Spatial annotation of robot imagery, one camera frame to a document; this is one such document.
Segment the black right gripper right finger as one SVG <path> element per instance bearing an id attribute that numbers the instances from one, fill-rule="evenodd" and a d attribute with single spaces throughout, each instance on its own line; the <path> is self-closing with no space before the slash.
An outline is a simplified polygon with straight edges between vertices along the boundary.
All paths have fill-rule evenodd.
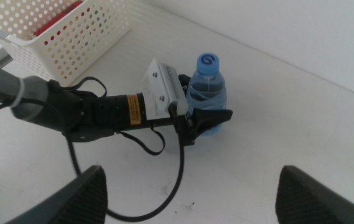
<path id="1" fill-rule="evenodd" d="M 354 203 L 296 166 L 284 166 L 276 195 L 279 223 L 354 223 Z"/>

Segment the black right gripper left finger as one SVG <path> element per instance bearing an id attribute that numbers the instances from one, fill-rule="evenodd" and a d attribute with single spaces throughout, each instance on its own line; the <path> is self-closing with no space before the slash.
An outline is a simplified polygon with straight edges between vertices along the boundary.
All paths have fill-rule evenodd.
<path id="1" fill-rule="evenodd" d="M 91 166 L 9 223 L 104 223 L 107 206 L 106 174 L 101 166 Z"/>

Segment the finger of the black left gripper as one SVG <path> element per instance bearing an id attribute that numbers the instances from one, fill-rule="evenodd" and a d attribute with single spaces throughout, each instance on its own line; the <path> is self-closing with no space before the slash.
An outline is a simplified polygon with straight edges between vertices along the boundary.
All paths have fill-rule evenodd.
<path id="1" fill-rule="evenodd" d="M 178 75 L 178 78 L 184 93 L 186 93 L 189 87 L 191 77 L 185 74 L 180 74 Z"/>
<path id="2" fill-rule="evenodd" d="M 229 121 L 232 115 L 232 110 L 201 110 L 194 108 L 191 120 L 195 137 L 215 134 L 221 128 L 221 124 Z"/>

